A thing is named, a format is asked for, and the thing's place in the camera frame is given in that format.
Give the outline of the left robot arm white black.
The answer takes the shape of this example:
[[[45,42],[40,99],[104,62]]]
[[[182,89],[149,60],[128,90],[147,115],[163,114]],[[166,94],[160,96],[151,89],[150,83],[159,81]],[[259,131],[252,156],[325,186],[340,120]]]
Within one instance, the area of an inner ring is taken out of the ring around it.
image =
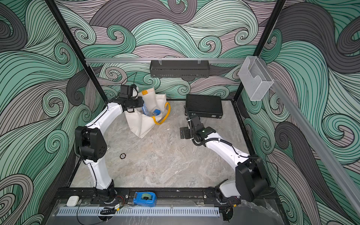
[[[104,133],[124,111],[133,113],[143,104],[144,101],[138,97],[138,87],[135,84],[122,85],[117,96],[107,101],[100,115],[86,126],[78,126],[75,130],[75,154],[90,170],[95,197],[105,204],[115,201],[116,190],[103,159],[107,152]]]

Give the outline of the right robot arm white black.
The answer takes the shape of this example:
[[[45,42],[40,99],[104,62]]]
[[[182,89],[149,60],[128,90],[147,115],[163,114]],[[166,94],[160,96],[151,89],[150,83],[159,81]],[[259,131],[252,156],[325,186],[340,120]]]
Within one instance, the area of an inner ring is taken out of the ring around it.
[[[218,184],[215,196],[219,203],[252,202],[269,187],[264,162],[257,155],[249,155],[223,139],[215,129],[205,127],[196,114],[187,116],[187,127],[180,128],[181,139],[190,139],[195,146],[204,146],[217,153],[234,170],[234,180]]]

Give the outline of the blue compass set case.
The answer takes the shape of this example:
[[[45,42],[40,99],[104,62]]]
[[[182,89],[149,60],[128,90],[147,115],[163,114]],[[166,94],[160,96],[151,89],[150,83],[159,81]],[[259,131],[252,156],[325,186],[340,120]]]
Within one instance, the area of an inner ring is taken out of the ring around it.
[[[161,110],[159,110],[157,107],[150,109],[146,104],[144,104],[142,106],[142,111],[145,115],[151,116],[151,117],[158,116],[161,114]]]

